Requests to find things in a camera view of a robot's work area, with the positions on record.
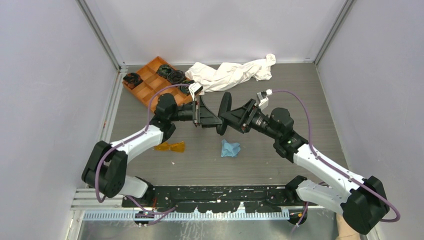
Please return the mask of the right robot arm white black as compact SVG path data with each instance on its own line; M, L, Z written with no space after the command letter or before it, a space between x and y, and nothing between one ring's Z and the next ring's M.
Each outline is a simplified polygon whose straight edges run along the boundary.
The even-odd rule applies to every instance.
M362 235L368 234L389 212L383 183L375 176L365 178L355 174L317 151L293 129L294 120L286 108L277 107L265 115L254 99L235 109L231 106L231 98L224 96L218 110L222 121L216 130L218 134L223 135L227 127L242 134L256 130L274 140L273 148L280 157L329 185L325 188L298 175L286 185L288 203L299 205L304 201L325 207L342 215Z

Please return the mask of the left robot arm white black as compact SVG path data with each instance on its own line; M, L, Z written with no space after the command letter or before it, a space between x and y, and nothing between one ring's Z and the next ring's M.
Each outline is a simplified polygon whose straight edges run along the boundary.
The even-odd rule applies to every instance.
M117 195L134 197L141 207L153 202L150 184L127 175L127 166L135 157L166 142L176 130L177 121L190 121L203 128L222 124L200 96L191 103L177 105L170 93L160 95L154 116L145 127L124 139L112 143L101 140L94 145L81 179L94 188L99 202Z

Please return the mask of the blue cleaning cloth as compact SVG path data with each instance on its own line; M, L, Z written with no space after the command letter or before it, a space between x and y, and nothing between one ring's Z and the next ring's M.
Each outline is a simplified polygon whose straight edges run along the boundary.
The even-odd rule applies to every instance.
M230 143L227 142L225 139L223 139L221 141L221 157L237 157L238 153L240 152L241 147L240 147L240 143L236 142L236 143Z

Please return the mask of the black glasses case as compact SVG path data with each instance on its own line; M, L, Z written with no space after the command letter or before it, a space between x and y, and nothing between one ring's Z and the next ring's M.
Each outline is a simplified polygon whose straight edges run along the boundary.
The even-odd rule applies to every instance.
M221 124L216 126L216 132L223 136L227 130L228 127L228 121L223 117L223 114L226 112L229 112L232 107L232 95L230 92L225 92L222 96L219 110L218 110L218 117L221 120Z

